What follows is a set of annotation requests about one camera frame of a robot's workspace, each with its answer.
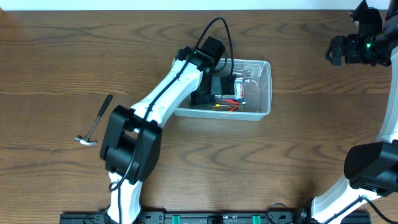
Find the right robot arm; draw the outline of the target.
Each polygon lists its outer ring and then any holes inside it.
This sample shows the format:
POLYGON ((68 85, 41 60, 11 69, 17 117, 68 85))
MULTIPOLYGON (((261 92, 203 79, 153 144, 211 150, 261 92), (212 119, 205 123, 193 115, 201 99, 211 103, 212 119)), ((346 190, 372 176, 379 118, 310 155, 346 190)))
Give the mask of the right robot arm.
POLYGON ((366 1, 361 1, 350 17, 358 33, 332 38, 325 58, 333 66, 361 63, 391 67, 386 114, 376 142, 348 151, 343 176, 302 207, 296 223, 353 223, 358 219, 353 212, 365 203, 392 223, 373 200, 397 192, 397 0, 390 1, 385 18, 366 1))

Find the small silver wrench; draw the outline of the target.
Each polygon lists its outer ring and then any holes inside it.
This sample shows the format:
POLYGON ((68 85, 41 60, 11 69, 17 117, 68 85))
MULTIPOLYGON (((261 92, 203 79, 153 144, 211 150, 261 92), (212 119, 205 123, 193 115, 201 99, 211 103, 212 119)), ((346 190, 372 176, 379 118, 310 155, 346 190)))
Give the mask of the small silver wrench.
POLYGON ((233 74, 237 77, 250 77, 252 74, 252 70, 250 68, 245 68, 243 70, 234 70, 233 74))

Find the small claw hammer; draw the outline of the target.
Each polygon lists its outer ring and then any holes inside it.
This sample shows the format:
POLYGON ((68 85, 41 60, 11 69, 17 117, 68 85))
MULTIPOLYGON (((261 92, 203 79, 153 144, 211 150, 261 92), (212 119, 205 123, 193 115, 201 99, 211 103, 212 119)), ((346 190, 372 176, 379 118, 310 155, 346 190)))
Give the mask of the small claw hammer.
POLYGON ((85 137, 77 135, 75 137, 75 141, 76 142, 78 142, 78 143, 80 143, 80 144, 82 144, 84 146, 94 146, 94 145, 96 145, 98 143, 97 140, 92 141, 90 139, 90 137, 93 134, 97 124, 99 123, 102 115, 104 114, 104 112, 108 108, 108 106, 109 106, 109 104, 110 104, 112 99, 113 99, 112 94, 108 94, 107 97, 105 98, 105 100, 104 100, 104 102, 103 102, 103 104, 102 104, 97 116, 96 116, 96 119, 95 119, 93 125, 91 126, 90 130, 88 131, 88 134, 85 137))

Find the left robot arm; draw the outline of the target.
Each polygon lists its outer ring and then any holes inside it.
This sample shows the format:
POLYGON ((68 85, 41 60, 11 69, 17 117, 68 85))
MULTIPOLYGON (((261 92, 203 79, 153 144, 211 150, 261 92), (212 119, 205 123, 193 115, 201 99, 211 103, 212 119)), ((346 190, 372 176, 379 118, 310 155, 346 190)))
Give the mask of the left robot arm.
POLYGON ((181 102, 189 96, 192 106, 209 106, 216 95, 233 93, 234 76, 213 78, 225 50, 212 36, 199 49, 180 49, 167 76, 144 99, 111 112, 100 150, 111 180, 110 223, 137 220, 142 183, 159 160, 162 129, 181 102))

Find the blue precision screwdriver set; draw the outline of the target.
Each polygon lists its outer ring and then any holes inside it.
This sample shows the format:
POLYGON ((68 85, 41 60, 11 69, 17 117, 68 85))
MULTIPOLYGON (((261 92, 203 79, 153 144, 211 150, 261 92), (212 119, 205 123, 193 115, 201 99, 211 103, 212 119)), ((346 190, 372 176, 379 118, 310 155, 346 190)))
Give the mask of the blue precision screwdriver set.
POLYGON ((217 100, 243 101, 243 99, 244 99, 244 79, 243 78, 235 79, 233 95, 215 95, 215 98, 217 100))

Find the red handled pliers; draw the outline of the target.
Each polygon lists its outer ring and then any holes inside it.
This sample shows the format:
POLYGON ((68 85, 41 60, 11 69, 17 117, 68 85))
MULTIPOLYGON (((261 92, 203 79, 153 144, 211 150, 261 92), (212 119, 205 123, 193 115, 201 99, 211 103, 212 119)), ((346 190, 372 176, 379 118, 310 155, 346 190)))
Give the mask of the red handled pliers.
POLYGON ((232 105, 232 107, 229 109, 230 112, 239 110, 246 105, 245 101, 235 101, 235 100, 227 99, 227 100, 225 100, 225 102, 232 105))

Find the black yellow screwdriver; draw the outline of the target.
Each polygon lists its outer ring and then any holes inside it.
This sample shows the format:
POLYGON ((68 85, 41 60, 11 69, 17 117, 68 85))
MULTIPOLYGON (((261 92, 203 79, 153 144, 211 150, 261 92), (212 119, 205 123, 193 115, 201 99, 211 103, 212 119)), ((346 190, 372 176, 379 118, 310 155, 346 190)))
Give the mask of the black yellow screwdriver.
POLYGON ((214 106, 212 106, 213 109, 216 108, 232 108, 234 105, 223 105, 223 104, 215 104, 214 106))

